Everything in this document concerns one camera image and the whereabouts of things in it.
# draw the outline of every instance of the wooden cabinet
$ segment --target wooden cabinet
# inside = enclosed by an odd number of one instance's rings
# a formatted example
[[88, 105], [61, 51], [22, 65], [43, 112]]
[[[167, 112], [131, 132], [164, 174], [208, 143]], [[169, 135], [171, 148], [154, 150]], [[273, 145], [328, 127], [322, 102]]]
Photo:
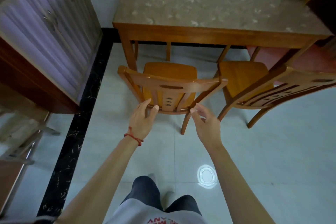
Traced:
[[0, 37], [77, 104], [101, 36], [90, 0], [0, 4]]

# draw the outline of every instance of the table leg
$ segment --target table leg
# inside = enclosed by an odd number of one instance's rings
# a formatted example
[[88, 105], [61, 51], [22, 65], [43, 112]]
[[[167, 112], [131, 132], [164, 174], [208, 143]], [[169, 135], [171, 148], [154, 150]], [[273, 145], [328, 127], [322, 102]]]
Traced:
[[315, 43], [312, 42], [310, 44], [307, 44], [305, 47], [301, 49], [290, 49], [281, 59], [279, 59], [278, 62], [275, 63], [274, 66], [269, 70], [270, 72], [279, 68], [283, 64], [286, 64], [288, 66], [291, 66], [292, 63], [301, 55], [303, 54], [306, 50], [308, 50], [313, 44]]
[[118, 32], [120, 35], [121, 44], [124, 49], [124, 54], [125, 54], [128, 68], [137, 71], [137, 63], [135, 61], [135, 55], [133, 52], [133, 46], [132, 46], [131, 40], [128, 38], [128, 35], [125, 32], [120, 31], [120, 30], [118, 30]]

